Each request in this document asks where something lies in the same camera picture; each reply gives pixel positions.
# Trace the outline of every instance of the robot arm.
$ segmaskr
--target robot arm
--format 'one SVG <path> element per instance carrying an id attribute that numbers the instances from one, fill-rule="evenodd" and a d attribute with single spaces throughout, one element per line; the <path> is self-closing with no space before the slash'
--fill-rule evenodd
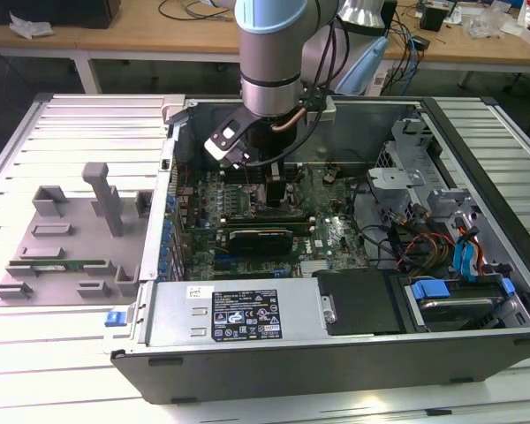
<path id="1" fill-rule="evenodd" d="M 300 69 L 305 43 L 333 21 L 344 0 L 210 0 L 234 7 L 239 30 L 244 107 L 236 110 L 205 143 L 222 166 L 249 160 L 242 136 L 253 127 L 260 159 L 274 157 L 294 141 L 296 132 L 278 134 L 270 127 L 297 112 L 302 94 Z"/>

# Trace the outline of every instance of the blue latch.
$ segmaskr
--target blue latch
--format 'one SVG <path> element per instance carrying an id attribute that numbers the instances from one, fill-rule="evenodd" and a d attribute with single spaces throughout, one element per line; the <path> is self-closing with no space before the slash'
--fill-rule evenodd
<path id="1" fill-rule="evenodd" d="M 125 327 L 125 312 L 110 311 L 106 314 L 104 327 Z"/>
<path id="2" fill-rule="evenodd" d="M 450 291 L 444 280 L 418 280 L 411 285 L 417 300 L 426 298 L 449 298 Z"/>
<path id="3" fill-rule="evenodd" d="M 503 278 L 502 280 L 504 291 L 508 296 L 516 292 L 516 289 L 514 288 L 514 284 L 510 280 L 510 278 Z"/>

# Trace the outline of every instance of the paper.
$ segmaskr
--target paper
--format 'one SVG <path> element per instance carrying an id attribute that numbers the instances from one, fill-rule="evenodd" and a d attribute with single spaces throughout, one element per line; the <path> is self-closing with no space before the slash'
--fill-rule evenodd
<path id="1" fill-rule="evenodd" d="M 479 16 L 485 10 L 484 7 L 458 6 L 462 16 Z"/>
<path id="2" fill-rule="evenodd" d="M 524 28 L 519 25 L 519 22 L 516 19 L 510 18 L 504 22 L 503 26 L 501 26 L 501 31 L 520 37 L 522 35 L 522 31 L 524 31 Z"/>
<path id="3" fill-rule="evenodd" d="M 49 22 L 29 22 L 16 18 L 11 13 L 10 19 L 10 29 L 28 40 L 31 40 L 33 37 L 43 37 L 44 35 L 53 35 L 55 33 Z"/>

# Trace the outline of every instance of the wooden table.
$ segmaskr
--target wooden table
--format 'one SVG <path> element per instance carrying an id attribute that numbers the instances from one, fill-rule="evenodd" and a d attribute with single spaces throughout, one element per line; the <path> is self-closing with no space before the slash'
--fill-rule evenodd
<path id="1" fill-rule="evenodd" d="M 26 40 L 7 26 L 0 26 L 0 51 L 5 56 L 67 57 L 79 72 L 85 92 L 101 93 L 93 59 L 237 62 L 239 44 L 233 22 L 180 22 L 157 11 L 160 0 L 122 0 L 120 11 L 108 29 L 56 26 L 55 35 Z M 472 40 L 461 26 L 443 25 L 439 33 L 417 29 L 418 20 L 402 14 L 413 0 L 401 0 L 398 13 L 411 30 L 431 41 L 420 67 L 427 69 L 530 72 L 530 45 L 507 34 L 503 39 Z M 164 11 L 185 16 L 178 0 Z M 200 11 L 212 11 L 200 6 Z M 402 57 L 403 45 L 395 34 L 382 64 L 382 72 Z"/>

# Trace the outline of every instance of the table leg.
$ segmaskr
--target table leg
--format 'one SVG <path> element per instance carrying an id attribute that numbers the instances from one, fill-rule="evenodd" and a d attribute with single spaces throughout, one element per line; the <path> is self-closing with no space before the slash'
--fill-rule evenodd
<path id="1" fill-rule="evenodd" d="M 392 60 L 381 61 L 381 64 L 377 68 L 377 72 L 365 90 L 365 95 L 371 97 L 379 97 L 381 95 L 382 88 L 387 79 L 387 74 L 392 69 L 393 65 L 394 63 Z"/>
<path id="2" fill-rule="evenodd" d="M 465 88 L 467 86 L 467 83 L 469 82 L 469 80 L 473 76 L 473 74 L 474 74 L 473 71 L 463 72 L 463 75 L 461 76 L 461 78 L 458 81 L 458 86 L 460 86 L 461 88 Z"/>
<path id="3" fill-rule="evenodd" d="M 95 66 L 92 63 L 92 59 L 88 57 L 85 52 L 82 52 L 82 55 L 77 55 L 72 58 L 74 64 L 77 67 L 77 72 L 79 73 L 80 82 L 85 89 L 85 93 L 88 95 L 100 95 L 102 89 L 98 83 L 98 78 L 96 77 Z"/>

